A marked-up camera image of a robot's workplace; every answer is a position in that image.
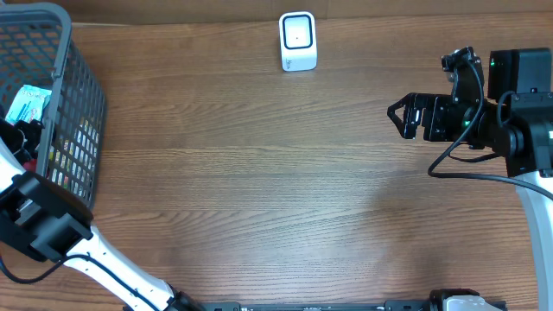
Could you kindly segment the teal wet wipes pack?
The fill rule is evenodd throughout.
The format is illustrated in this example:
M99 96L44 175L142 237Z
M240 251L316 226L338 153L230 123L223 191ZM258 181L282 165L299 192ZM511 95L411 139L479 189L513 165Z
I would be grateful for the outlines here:
M6 121L16 124L18 121L31 123L41 121L44 110L49 104L52 91L37 86L22 86L7 112Z

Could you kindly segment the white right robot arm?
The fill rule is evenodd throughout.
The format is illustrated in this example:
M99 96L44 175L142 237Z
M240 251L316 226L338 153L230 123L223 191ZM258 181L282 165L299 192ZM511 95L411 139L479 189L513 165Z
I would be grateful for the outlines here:
M528 222L537 275L538 306L552 308L552 52L496 50L489 73L471 47L441 58L449 95L411 92L387 115L404 139L424 128L428 142L450 145L429 166L440 179L497 181L515 187ZM441 173L437 166L460 145L491 151L475 163L505 159L506 174Z

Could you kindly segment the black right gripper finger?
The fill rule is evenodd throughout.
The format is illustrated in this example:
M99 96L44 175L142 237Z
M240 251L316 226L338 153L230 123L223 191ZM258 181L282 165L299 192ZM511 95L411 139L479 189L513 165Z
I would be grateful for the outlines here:
M414 102L416 99L416 93L410 92L405 95L403 98L399 99L395 104L392 104L388 111L397 111L400 108L403 108L405 111L411 111L414 109Z
M398 116L396 110L397 108L390 107L387 116L394 123L402 138L414 139L416 137L416 121L413 119L412 110L405 108L402 117Z

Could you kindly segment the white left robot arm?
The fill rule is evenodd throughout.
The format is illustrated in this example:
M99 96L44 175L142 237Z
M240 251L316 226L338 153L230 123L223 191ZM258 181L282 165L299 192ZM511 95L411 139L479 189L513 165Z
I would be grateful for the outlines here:
M198 310L188 295L156 278L113 247L93 224L91 211L62 187L19 159L28 132L1 122L1 240L23 255L53 266L35 278L1 271L20 284L40 282L67 266L98 282L127 310Z

